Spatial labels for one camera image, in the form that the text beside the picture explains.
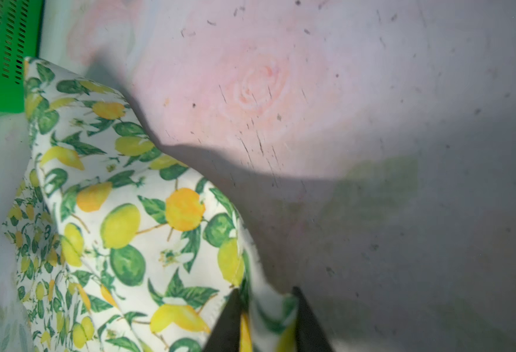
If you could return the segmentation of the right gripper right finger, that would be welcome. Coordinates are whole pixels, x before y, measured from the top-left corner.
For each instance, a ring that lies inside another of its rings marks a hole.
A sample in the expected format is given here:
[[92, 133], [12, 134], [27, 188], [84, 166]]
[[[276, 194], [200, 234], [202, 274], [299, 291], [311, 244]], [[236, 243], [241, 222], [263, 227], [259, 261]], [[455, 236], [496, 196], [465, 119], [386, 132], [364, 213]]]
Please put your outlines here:
[[298, 352], [334, 352], [303, 291], [294, 287], [292, 294], [298, 299], [296, 321], [296, 348]]

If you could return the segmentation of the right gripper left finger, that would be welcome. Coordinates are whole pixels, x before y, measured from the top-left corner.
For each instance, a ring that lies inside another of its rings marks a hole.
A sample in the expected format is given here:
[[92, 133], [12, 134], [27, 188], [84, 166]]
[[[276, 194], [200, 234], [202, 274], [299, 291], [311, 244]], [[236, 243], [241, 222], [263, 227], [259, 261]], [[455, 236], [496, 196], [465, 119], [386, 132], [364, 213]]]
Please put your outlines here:
[[243, 304], [238, 289], [230, 293], [229, 299], [216, 321], [205, 343], [203, 352], [239, 352], [240, 322]]

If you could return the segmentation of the yellow lemon print skirt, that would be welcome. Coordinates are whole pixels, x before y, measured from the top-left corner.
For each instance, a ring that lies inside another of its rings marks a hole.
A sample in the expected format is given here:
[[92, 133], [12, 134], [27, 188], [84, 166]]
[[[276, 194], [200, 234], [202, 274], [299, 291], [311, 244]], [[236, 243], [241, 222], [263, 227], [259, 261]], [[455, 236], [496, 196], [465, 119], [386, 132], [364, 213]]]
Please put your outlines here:
[[298, 303], [221, 190], [115, 89], [36, 58], [24, 74], [32, 156], [4, 228], [32, 350], [202, 351], [237, 291], [238, 349], [295, 351]]

